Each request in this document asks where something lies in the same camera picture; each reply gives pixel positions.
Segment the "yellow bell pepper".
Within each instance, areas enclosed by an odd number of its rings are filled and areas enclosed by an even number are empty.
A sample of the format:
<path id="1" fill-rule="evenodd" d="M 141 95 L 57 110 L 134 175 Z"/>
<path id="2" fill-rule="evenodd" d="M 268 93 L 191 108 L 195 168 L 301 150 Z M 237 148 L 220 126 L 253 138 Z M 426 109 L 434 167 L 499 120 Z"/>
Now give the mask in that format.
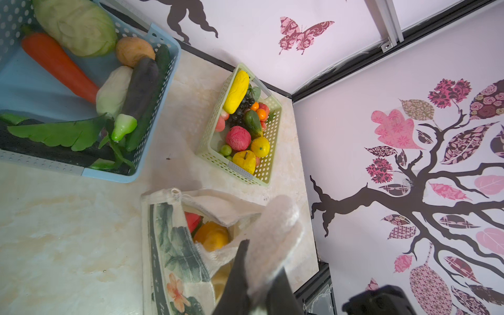
<path id="1" fill-rule="evenodd" d="M 255 173 L 257 158 L 250 150 L 235 153 L 232 158 L 232 162 L 251 175 Z"/>

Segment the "orange carrot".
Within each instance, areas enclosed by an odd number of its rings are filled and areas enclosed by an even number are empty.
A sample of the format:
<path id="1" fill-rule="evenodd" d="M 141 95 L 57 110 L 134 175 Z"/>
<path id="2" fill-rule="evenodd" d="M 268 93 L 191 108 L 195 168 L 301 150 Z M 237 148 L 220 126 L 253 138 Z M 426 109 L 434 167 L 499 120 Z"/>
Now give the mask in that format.
<path id="1" fill-rule="evenodd" d="M 96 104 L 98 87 L 67 55 L 51 36 L 37 32 L 29 25 L 21 27 L 21 46 L 42 68 L 65 85 L 71 92 L 91 104 Z"/>

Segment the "dark green cucumber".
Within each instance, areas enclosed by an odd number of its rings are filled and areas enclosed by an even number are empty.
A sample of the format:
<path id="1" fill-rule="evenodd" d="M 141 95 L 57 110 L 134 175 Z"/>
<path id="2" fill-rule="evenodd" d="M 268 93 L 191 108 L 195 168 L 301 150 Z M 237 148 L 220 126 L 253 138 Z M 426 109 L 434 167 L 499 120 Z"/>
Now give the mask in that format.
<path id="1" fill-rule="evenodd" d="M 140 117 L 138 126 L 136 129 L 127 137 L 126 151 L 135 151 L 142 140 L 148 134 L 148 129 L 151 124 L 152 116 L 156 111 L 156 106 L 158 103 L 159 95 L 164 86 L 165 76 L 169 69 L 169 64 L 171 62 L 171 57 L 169 54 L 169 49 L 166 45 L 161 45 L 156 53 L 156 64 L 159 69 L 159 78 L 157 80 L 156 88 L 154 89 L 153 97 L 148 104 L 144 114 Z"/>

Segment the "cream canvas grocery tote bag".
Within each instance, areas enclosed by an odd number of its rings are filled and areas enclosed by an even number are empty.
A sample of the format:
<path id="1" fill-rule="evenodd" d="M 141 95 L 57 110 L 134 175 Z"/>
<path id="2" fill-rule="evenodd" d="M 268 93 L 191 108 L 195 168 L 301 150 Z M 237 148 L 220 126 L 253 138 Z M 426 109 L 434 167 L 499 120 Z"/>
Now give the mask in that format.
<path id="1" fill-rule="evenodd" d="M 216 190 L 141 199 L 145 314 L 301 314 L 286 265 L 302 239 L 288 196 L 261 206 Z"/>

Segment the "green papaya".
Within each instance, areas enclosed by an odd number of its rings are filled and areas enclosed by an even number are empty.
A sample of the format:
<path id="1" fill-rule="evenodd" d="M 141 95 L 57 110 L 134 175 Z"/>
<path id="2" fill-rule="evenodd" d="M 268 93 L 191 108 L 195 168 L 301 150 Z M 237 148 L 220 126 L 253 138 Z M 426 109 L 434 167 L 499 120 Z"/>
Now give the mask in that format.
<path id="1" fill-rule="evenodd" d="M 249 110 L 245 113 L 244 124 L 252 139 L 263 136 L 263 127 L 261 125 L 259 115 L 255 111 Z"/>

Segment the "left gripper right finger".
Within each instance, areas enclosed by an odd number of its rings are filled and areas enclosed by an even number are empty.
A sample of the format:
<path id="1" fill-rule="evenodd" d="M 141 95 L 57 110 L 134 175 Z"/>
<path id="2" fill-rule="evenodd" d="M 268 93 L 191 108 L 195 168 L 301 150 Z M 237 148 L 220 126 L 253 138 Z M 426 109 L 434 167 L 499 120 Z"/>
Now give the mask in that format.
<path id="1" fill-rule="evenodd" d="M 293 294 L 285 269 L 282 269 L 266 296 L 268 315 L 303 315 L 303 309 Z"/>

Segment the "purple eggplant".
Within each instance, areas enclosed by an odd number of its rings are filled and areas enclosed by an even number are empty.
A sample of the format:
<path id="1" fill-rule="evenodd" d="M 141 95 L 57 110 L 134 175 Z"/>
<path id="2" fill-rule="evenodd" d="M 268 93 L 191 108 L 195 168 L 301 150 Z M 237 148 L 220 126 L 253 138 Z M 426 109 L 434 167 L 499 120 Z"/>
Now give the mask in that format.
<path id="1" fill-rule="evenodd" d="M 139 119 L 152 100 L 159 77 L 160 71 L 153 59 L 144 57 L 134 67 L 122 111 L 114 122 L 111 135 L 114 142 L 118 143 L 136 130 Z"/>

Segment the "green plastic basket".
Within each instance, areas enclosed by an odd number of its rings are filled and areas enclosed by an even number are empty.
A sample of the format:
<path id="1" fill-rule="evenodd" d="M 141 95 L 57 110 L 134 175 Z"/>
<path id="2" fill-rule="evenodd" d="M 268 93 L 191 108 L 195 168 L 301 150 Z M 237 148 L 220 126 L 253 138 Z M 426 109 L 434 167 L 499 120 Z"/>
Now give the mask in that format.
<path id="1" fill-rule="evenodd" d="M 261 90 L 258 101 L 270 108 L 270 115 L 266 122 L 267 128 L 265 131 L 265 138 L 270 142 L 270 152 L 261 160 L 259 169 L 253 175 L 246 172 L 238 165 L 232 163 L 230 160 L 227 160 L 224 156 L 217 152 L 220 146 L 224 144 L 225 136 L 222 133 L 215 132 L 215 127 L 217 126 L 219 117 L 221 116 L 220 112 L 223 109 L 226 98 L 231 90 L 231 86 L 238 73 L 242 70 L 246 72 L 250 80 L 252 80 L 251 86 L 255 89 Z M 205 131 L 203 132 L 202 140 L 197 149 L 197 155 L 208 161 L 214 167 L 229 173 L 241 181 L 251 185 L 257 184 L 267 186 L 270 184 L 272 177 L 272 168 L 281 116 L 282 105 L 280 102 L 265 87 L 261 80 L 256 78 L 253 72 L 245 64 L 240 63 L 224 82 L 219 98 L 213 108 L 210 119 L 207 122 Z"/>

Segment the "red bell pepper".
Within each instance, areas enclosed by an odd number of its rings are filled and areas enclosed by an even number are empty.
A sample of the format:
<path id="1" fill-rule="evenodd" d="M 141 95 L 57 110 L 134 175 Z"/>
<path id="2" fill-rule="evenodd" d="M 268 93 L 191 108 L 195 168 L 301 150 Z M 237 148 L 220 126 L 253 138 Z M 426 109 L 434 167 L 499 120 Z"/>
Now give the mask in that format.
<path id="1" fill-rule="evenodd" d="M 203 217 L 195 213 L 185 212 L 186 222 L 191 234 L 198 230 L 202 224 Z"/>

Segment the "yellow corn cob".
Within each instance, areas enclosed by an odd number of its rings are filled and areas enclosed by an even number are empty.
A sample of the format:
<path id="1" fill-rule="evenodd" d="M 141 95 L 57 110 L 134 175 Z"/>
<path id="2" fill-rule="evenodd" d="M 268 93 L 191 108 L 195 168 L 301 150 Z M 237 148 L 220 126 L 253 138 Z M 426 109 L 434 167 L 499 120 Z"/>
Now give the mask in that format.
<path id="1" fill-rule="evenodd" d="M 249 80 L 248 73 L 243 70 L 236 74 L 223 105 L 223 110 L 226 113 L 232 115 L 238 109 L 248 91 Z"/>

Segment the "small pink peach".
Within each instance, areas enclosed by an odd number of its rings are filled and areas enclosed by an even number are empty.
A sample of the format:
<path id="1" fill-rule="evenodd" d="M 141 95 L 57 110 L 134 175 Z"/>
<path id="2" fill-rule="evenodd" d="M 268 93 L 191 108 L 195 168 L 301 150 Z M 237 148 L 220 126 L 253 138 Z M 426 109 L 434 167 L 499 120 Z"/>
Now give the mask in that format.
<path id="1" fill-rule="evenodd" d="M 219 119 L 217 120 L 217 124 L 215 127 L 215 132 L 220 133 L 222 132 L 226 127 L 226 121 L 222 116 L 219 116 Z"/>

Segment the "green leafy vegetable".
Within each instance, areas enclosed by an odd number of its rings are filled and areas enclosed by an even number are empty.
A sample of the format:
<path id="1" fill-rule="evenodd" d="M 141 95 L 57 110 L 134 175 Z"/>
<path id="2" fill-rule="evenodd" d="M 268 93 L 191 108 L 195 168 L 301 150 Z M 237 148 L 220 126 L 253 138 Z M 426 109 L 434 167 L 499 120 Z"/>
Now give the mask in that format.
<path id="1" fill-rule="evenodd" d="M 64 164 L 127 175 L 136 170 L 125 141 L 109 139 L 114 120 L 108 114 L 74 122 L 43 123 L 1 114 L 1 149 Z"/>

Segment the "brown potato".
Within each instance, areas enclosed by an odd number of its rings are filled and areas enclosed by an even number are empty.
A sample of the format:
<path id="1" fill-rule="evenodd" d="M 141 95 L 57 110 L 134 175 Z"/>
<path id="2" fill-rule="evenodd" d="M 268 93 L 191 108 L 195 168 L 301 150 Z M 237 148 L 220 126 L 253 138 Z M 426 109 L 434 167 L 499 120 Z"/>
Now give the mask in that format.
<path id="1" fill-rule="evenodd" d="M 124 37 L 115 47 L 116 57 L 121 64 L 130 68 L 136 67 L 143 58 L 156 59 L 153 47 L 141 38 Z"/>

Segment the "blue plastic basket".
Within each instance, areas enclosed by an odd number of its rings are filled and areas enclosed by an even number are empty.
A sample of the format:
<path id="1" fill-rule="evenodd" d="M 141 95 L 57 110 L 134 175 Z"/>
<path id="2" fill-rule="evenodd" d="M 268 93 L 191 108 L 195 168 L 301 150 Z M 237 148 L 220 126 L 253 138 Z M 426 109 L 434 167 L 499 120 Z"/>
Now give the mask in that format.
<path id="1" fill-rule="evenodd" d="M 2 1 L 1 159 L 133 182 L 180 55 L 126 1 Z"/>

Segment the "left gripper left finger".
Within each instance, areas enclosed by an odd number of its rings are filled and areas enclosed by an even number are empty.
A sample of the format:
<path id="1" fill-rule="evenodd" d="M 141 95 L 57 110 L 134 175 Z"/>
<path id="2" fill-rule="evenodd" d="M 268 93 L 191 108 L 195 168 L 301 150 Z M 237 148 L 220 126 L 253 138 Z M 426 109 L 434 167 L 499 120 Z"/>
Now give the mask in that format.
<path id="1" fill-rule="evenodd" d="M 223 295 L 216 305 L 213 315 L 249 314 L 250 302 L 245 274 L 245 256 L 248 247 L 249 240 L 243 240 L 240 243 Z"/>

